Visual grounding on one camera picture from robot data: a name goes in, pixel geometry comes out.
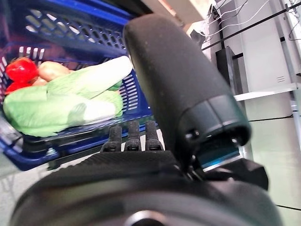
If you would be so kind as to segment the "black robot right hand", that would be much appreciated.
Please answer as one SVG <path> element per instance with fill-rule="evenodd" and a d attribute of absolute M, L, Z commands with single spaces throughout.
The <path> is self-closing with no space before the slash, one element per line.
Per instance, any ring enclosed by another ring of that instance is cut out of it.
<path fill-rule="evenodd" d="M 239 157 L 252 129 L 227 82 L 187 34 L 148 14 L 124 27 L 164 151 L 101 152 L 30 187 L 12 226 L 280 226 L 262 165 Z"/>

